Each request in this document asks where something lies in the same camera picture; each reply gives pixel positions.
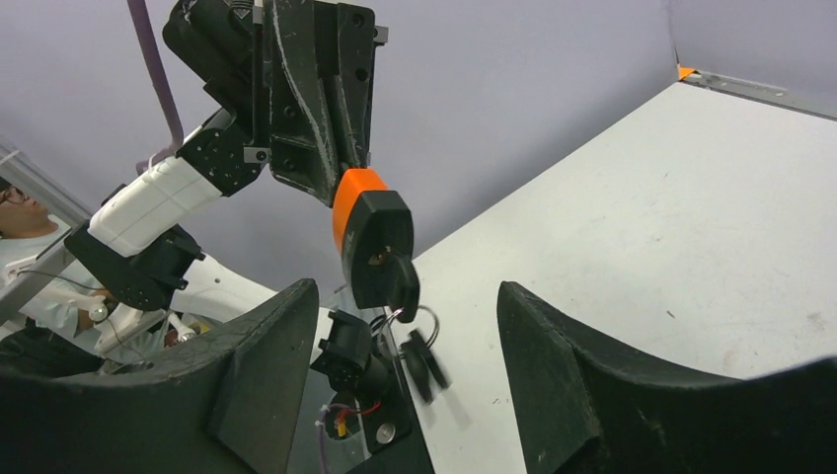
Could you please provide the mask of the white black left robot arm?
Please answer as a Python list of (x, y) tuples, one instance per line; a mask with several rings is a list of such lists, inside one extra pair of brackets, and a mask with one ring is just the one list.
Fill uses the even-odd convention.
[(218, 108), (65, 238), (114, 297), (94, 319), (94, 353), (133, 363), (159, 349), (150, 333), (171, 314), (226, 323), (273, 297), (182, 226), (263, 171), (330, 209), (358, 308), (414, 321), (413, 216), (370, 166), (376, 53), (386, 41), (375, 12), (337, 1), (180, 1), (162, 36)]

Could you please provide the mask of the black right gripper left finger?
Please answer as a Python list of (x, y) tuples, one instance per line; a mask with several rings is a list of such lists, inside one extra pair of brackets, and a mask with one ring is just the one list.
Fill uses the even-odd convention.
[(303, 278), (125, 373), (1, 374), (5, 473), (282, 473), (317, 326)]

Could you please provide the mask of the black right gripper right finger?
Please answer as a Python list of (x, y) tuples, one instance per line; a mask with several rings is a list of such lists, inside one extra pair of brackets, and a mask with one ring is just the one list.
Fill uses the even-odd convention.
[(513, 281), (496, 320), (530, 473), (832, 473), (836, 360), (749, 379), (686, 367)]

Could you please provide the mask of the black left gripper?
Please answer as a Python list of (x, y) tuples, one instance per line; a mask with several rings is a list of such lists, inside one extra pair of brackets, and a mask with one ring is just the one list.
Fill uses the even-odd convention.
[(254, 123), (279, 182), (327, 207), (338, 171), (369, 161), (376, 54), (388, 31), (346, 1), (249, 1)]

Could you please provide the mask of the orange padlock with keys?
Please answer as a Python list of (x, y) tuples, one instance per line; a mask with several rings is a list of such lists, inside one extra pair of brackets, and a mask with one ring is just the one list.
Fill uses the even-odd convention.
[(407, 363), (422, 402), (433, 400), (430, 389), (449, 387), (447, 374), (432, 346), (439, 327), (426, 336), (412, 332), (390, 353), (380, 349), (387, 327), (409, 325), (425, 311), (415, 266), (413, 214), (402, 196), (371, 169), (350, 168), (338, 184), (333, 202), (333, 232), (342, 272), (359, 309), (379, 312), (377, 328), (343, 310), (325, 318), (329, 331), (319, 342), (313, 367), (322, 370), (338, 392), (352, 394), (362, 406), (376, 407), (393, 391), (394, 361)]

